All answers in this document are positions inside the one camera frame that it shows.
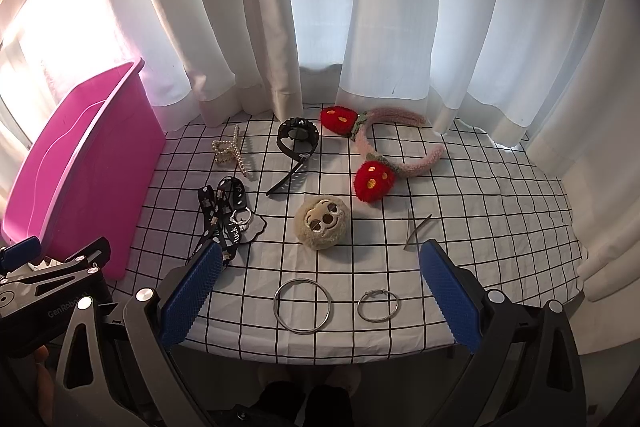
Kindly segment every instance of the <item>red plush strawberry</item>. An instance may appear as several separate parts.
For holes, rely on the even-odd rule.
[[[335,134],[349,136],[357,117],[358,114],[355,111],[334,105],[320,112],[320,123]]]
[[[353,180],[353,188],[360,201],[370,203],[386,196],[396,181],[396,174],[387,165],[376,161],[364,162]]]

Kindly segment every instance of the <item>white tablecloth with black grid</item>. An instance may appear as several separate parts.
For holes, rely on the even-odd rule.
[[[435,238],[485,288],[500,288],[511,300],[532,305],[552,298],[565,302],[578,293],[580,248],[564,189],[531,165],[522,147],[501,148],[458,120],[444,137],[428,127],[376,124],[371,139],[379,152],[398,160],[420,158],[444,142],[447,157],[430,174],[399,179],[382,201],[367,204],[353,195],[353,174],[362,159],[353,142],[321,127],[320,110],[321,105],[305,107],[303,115],[321,133],[316,153],[271,198],[265,192],[292,166],[276,146],[279,122],[273,115],[238,114],[216,128],[197,119],[168,133],[114,299],[156,286],[185,263],[202,233],[196,190],[216,187],[229,174],[244,182],[251,207],[268,225],[220,275],[188,346],[264,362],[357,363],[452,344],[420,275],[416,242],[404,248],[408,231],[429,214],[437,219],[418,231],[418,242]],[[251,180],[235,163],[213,163],[211,141],[231,136],[236,123]],[[297,241],[292,223],[312,194],[340,196],[352,213],[347,236],[319,253]],[[312,335],[290,333],[273,315],[276,289],[297,277],[318,281],[334,300],[330,320]],[[370,323],[356,313],[357,301],[372,289],[388,289],[401,299],[398,314],[386,323]],[[291,285],[282,297],[280,314],[291,327],[312,328],[324,318],[326,302],[313,285]],[[378,299],[364,304],[367,316],[388,314],[392,303]]]

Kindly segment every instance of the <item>plush toy face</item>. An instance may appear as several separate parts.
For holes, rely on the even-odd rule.
[[[360,201],[369,203],[382,199],[396,181],[396,174],[389,166],[376,161],[364,162],[353,181],[353,188]]]
[[[316,196],[305,201],[294,218],[299,240],[314,250],[338,243],[349,222],[349,209],[334,196]]]
[[[357,117],[358,114],[355,111],[334,105],[320,112],[320,123],[335,134],[349,136]]]

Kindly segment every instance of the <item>silver screw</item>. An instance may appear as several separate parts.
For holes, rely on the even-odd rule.
[[[489,293],[487,295],[491,302],[495,302],[496,304],[504,302],[504,293],[502,293],[500,290],[489,290]]]
[[[142,288],[136,293],[136,299],[140,302],[148,301],[154,294],[154,291],[151,288]]]
[[[562,313],[562,304],[559,301],[551,299],[549,302],[549,309],[554,313]]]
[[[85,310],[87,309],[89,306],[91,306],[91,297],[82,297],[79,301],[78,301],[78,308],[81,310]]]

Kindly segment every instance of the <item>blue gripper pad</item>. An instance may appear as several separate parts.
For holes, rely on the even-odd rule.
[[[187,338],[221,271],[222,250],[212,242],[162,307],[159,340],[166,349]]]
[[[32,235],[0,254],[0,273],[12,272],[40,255],[40,240]]]
[[[418,254],[420,272],[457,343],[464,344],[474,353],[480,343],[480,315],[458,281],[454,264],[436,240],[431,239],[420,248]]]

